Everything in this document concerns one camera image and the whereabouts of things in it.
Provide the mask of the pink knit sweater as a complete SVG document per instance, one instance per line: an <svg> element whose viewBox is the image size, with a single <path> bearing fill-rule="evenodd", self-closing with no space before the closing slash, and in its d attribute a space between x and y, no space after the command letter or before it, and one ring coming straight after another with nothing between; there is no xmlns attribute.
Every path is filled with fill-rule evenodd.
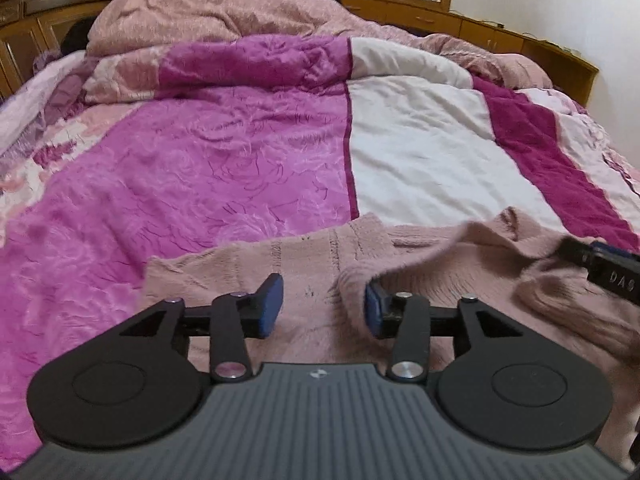
<svg viewBox="0 0 640 480"><path fill-rule="evenodd" d="M204 306L229 292L251 292L277 273L284 281L282 310L273 333L248 345L254 364L384 364L390 344L373 338L363 321L368 282L442 307L474 294L600 367L614 406L598 445L626 464L639 418L639 310L561 260L562 238L513 208L452 228L386 226L366 214L310 234L154 258L141 305L180 297L190 307Z"/></svg>

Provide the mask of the magenta floral bedspread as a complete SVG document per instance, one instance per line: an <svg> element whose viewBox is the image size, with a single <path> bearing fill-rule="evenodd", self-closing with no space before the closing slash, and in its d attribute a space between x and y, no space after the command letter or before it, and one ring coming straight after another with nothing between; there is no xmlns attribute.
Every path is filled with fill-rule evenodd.
<svg viewBox="0 0 640 480"><path fill-rule="evenodd" d="M145 269L373 214L452 228L524 212L639 247L639 177L555 90L513 91L372 38L250 36L74 53L3 105L47 128L1 179L1 466L39 448L27 388L145 309Z"/></svg>

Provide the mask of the wooden side cabinet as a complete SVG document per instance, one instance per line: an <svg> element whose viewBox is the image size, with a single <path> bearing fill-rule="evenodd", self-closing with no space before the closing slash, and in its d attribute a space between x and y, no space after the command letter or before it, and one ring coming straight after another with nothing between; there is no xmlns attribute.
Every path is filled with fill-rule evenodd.
<svg viewBox="0 0 640 480"><path fill-rule="evenodd" d="M341 0L353 14L378 24L393 25L416 36L447 34L494 53L519 53L536 62L553 87L582 106L588 104L599 70L580 56L498 25L439 11L425 0Z"/></svg>

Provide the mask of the pink rumpled quilt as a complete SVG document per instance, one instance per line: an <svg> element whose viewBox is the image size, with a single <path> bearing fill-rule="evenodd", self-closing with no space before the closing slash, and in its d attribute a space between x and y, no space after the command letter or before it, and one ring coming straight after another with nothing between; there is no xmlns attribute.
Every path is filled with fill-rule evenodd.
<svg viewBox="0 0 640 480"><path fill-rule="evenodd" d="M476 76L513 90L549 89L530 58L495 54L446 34L418 37L366 21L335 0L112 0L88 38L93 56L179 41L234 41L253 35L367 37L448 58Z"/></svg>

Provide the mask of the wooden headboard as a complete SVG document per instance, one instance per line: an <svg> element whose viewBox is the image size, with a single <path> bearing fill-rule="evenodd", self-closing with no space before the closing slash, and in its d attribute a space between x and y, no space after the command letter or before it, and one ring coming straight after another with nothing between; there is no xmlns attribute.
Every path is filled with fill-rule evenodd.
<svg viewBox="0 0 640 480"><path fill-rule="evenodd" d="M1 97L32 78L32 63L60 46L83 18L100 14L111 0L1 0Z"/></svg>

